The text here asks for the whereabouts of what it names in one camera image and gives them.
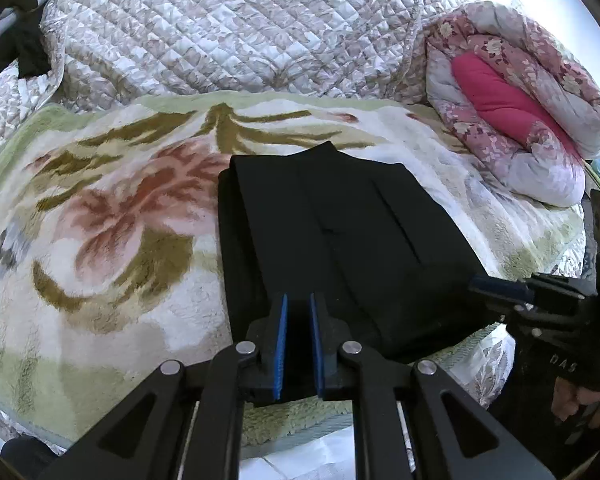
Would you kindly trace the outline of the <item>person's right hand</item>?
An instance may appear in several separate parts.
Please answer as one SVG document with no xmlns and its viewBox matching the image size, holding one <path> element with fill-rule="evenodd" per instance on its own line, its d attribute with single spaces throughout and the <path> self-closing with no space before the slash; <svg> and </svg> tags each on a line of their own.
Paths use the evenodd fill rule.
<svg viewBox="0 0 600 480">
<path fill-rule="evenodd" d="M 562 422 L 576 414 L 581 406 L 592 404 L 597 405 L 597 410 L 590 426 L 596 428 L 600 426 L 600 391 L 577 387 L 560 377 L 555 380 L 552 413 Z"/>
</svg>

